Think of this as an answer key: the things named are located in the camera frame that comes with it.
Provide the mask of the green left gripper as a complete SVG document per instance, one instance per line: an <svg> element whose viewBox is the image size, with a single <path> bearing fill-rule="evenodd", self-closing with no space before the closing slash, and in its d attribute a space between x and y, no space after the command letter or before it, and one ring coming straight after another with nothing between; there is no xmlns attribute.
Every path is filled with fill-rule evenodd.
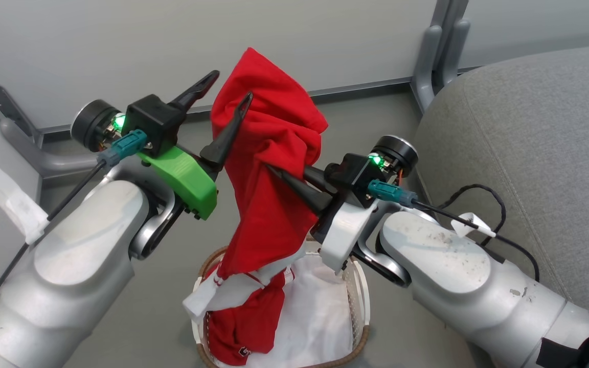
<svg viewBox="0 0 589 368"><path fill-rule="evenodd" d="M180 111L184 117L192 105L210 91L219 76L219 70L210 71L171 100L169 105ZM207 172L221 172L224 168L252 101L253 93L249 91L236 106L229 123L210 144L201 149L199 152L201 166L178 146L171 147L159 157L138 153L141 160L149 163L190 211L196 212L202 220L207 220L217 206L216 183Z"/></svg>

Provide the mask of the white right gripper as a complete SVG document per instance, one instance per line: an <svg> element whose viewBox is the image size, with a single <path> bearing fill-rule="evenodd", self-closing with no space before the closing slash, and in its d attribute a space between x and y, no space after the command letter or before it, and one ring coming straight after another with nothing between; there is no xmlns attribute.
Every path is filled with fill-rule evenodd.
<svg viewBox="0 0 589 368"><path fill-rule="evenodd" d="M337 193L334 186L327 182L325 172L314 166L305 166L302 179L281 168L272 165L266 167L285 182L316 215L323 214L330 207ZM309 253L319 254L324 265L334 274L340 274L377 205L378 202L373 202L368 208L362 208L344 203L334 215L322 243L309 243Z"/></svg>

